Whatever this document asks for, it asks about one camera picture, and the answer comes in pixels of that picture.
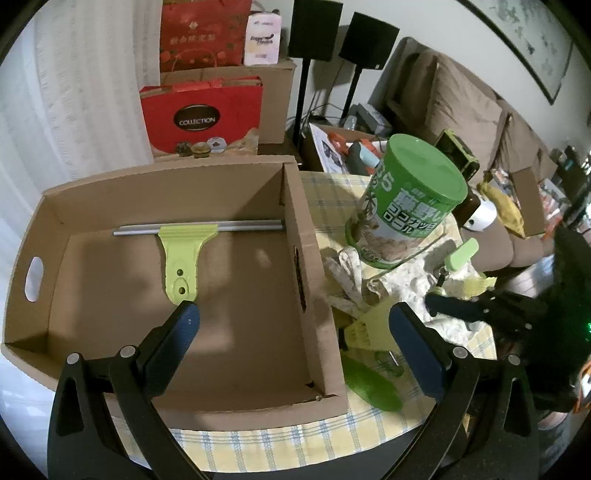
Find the green jump rope handle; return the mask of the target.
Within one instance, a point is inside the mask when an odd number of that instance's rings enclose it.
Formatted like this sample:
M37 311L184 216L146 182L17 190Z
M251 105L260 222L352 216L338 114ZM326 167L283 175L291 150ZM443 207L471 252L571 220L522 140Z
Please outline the green jump rope handle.
M479 243L475 238L470 238L462 245L449 253L443 264L435 270L435 286L442 288L446 279L451 275L459 272L465 265L467 265L472 258L479 251Z

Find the white floral cloth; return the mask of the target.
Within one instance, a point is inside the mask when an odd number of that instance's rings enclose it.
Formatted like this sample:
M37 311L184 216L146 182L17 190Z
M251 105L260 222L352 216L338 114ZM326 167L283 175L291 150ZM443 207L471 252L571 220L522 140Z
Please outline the white floral cloth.
M446 314L432 315L426 307L425 297L429 293L468 300L495 284L478 274L470 261L459 272L451 274L442 288L435 286L435 270L460 245L458 234L449 231L392 270L363 264L351 247L332 251L322 262L329 277L329 305L337 314L339 329L345 330L377 304L405 302L426 326L451 343L471 351L492 347L492 328L484 322L469 323Z

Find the green handled window squeegee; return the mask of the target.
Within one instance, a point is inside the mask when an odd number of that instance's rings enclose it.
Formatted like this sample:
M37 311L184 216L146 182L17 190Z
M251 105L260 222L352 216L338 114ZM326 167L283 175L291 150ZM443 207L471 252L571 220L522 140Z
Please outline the green handled window squeegee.
M164 291L178 306L194 302L198 295L197 262L202 247L219 233L283 231L283 220L201 221L124 225L116 237L155 235L164 252Z

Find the yellow cloth bag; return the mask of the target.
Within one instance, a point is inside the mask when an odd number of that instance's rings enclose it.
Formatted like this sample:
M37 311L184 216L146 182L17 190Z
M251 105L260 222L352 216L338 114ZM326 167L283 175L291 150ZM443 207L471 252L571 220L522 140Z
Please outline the yellow cloth bag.
M495 205L497 217L505 228L518 237L525 238L524 218L516 203L507 194L487 182L480 182L477 189Z

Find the white dome device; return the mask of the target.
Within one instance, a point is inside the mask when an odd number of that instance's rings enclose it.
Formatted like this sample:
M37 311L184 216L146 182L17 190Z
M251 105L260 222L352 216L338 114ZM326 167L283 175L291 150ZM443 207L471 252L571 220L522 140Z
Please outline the white dome device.
M497 208L488 199L481 199L480 205L464 224L464 228L473 232L482 232L489 228L497 218Z

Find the brown cardboard tray box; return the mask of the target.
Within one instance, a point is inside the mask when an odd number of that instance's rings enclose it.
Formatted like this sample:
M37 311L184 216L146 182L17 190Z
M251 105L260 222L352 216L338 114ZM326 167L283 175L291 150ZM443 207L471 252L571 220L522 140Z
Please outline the brown cardboard tray box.
M325 272L289 156L178 160L46 191L13 268L3 354L55 389L66 357L138 345L178 306L195 337L156 408L250 430L348 408Z

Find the yellow plaid tablecloth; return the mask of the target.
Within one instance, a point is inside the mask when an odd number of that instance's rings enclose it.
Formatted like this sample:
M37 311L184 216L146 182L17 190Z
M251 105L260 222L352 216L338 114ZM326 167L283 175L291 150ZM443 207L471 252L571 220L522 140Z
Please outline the yellow plaid tablecloth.
M348 247L345 223L370 180L346 174L304 172L305 197L315 224L318 247L324 257ZM452 231L460 239L456 221L448 218L428 244ZM496 346L469 350L477 358L496 358ZM172 434L198 467L214 473L259 473L311 466L374 449L419 427L434 402L420 390L407 370L395 370L374 351L351 348L356 359L391 381L403 401L399 412L370 406L353 391L345 414L331 419L263 430L194 431Z

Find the green lidded snack canister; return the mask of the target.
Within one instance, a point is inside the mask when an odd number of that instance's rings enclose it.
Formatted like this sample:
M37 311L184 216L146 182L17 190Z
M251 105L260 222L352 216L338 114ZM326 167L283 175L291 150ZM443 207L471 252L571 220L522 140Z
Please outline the green lidded snack canister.
M346 241L369 265L394 268L421 252L467 195L467 181L444 153L396 134L346 222Z

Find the green black portable radio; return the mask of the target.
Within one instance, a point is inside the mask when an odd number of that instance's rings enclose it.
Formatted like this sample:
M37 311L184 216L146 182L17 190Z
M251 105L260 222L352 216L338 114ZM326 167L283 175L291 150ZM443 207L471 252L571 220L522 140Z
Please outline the green black portable radio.
M441 132L435 147L452 161L466 181L471 180L479 171L480 162L452 129L444 129Z

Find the tan sofa cushion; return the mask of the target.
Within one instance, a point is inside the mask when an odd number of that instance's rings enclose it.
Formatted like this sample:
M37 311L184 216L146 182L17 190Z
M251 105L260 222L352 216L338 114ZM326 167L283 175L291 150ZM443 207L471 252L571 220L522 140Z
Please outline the tan sofa cushion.
M443 54L435 55L435 72L419 136L434 145L444 129L452 129L489 169L507 115L496 100L472 82Z

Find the light blue hair dryer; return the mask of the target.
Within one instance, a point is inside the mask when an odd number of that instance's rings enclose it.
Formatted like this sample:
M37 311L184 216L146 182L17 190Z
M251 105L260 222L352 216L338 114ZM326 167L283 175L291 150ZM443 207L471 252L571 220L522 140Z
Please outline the light blue hair dryer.
M373 175L385 153L384 141L356 140L348 146L346 168L353 175Z

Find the brown sofa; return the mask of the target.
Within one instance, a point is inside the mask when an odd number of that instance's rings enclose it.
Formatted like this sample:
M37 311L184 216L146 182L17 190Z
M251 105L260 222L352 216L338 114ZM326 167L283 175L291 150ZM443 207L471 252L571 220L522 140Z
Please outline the brown sofa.
M499 193L507 179L515 191L511 201L522 231L499 217L482 229L462 223L463 239L474 238L480 246L474 267L486 273L526 268L553 255L556 224L545 216L541 188L564 168L557 153L481 78L412 37L396 47L388 71L379 108L395 130L430 144L450 130L459 139L457 147L479 163L468 182L472 190Z

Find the printed paper sheet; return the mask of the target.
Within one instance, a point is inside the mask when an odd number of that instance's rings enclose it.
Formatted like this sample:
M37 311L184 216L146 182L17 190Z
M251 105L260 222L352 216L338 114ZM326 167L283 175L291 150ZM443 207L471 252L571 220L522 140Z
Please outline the printed paper sheet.
M315 155L318 157L322 172L331 174L346 174L346 163L342 154L335 149L329 139L329 134L315 124L310 125L311 140L314 143Z

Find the framed ink painting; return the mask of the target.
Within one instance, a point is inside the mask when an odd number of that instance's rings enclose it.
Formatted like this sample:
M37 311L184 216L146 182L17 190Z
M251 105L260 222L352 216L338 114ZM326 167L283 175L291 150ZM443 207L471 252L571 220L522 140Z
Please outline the framed ink painting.
M474 13L511 49L553 105L573 50L573 40L542 1L467 0Z

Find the white curtain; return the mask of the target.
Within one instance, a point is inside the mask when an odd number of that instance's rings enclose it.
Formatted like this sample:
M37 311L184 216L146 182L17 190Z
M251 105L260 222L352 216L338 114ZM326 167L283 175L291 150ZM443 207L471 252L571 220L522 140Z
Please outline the white curtain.
M1 217L43 191L148 164L139 101L159 80L159 1L49 1L1 65Z

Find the black speaker on stand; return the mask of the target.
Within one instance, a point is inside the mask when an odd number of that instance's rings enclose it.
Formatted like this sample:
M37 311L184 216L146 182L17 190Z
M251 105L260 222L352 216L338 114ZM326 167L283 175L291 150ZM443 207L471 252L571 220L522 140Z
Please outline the black speaker on stand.
M301 59L300 82L297 90L293 140L301 136L301 121L304 117L304 100L307 92L311 61L332 60L337 40L342 3L337 1L295 0L290 23L290 41L287 55Z
M355 66L346 102L342 108L342 124L349 115L349 108L352 106L363 70L384 69L399 33L400 29L388 22L360 12L353 13L339 51L339 58Z

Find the red collection gift box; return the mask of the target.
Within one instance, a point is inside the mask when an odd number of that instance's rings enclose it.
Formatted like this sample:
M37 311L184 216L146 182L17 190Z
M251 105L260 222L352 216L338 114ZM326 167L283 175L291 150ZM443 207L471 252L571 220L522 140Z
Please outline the red collection gift box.
M263 81L257 76L150 86L140 103L154 157L254 155Z

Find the large brown cardboard box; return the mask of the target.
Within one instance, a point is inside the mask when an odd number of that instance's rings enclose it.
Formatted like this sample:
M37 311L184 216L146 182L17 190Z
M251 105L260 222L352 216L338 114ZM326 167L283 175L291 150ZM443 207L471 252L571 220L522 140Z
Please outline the large brown cardboard box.
M160 74L160 81L163 85L170 85L191 80L209 81L215 78L235 79L259 76L263 81L259 142L283 144L294 72L296 72L294 61L282 59L274 65L226 66L165 72Z

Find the white pink small box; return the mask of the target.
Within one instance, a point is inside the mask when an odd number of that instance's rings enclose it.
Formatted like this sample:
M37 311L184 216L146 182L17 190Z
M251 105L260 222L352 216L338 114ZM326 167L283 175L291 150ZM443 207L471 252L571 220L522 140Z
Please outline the white pink small box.
M280 58L280 14L257 12L249 15L245 29L245 66L274 65Z

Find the red gift bag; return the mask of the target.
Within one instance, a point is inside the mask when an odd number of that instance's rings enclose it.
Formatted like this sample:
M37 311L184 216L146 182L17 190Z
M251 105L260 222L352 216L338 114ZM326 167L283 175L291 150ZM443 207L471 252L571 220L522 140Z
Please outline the red gift bag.
M165 1L160 71L242 65L250 11L250 0Z

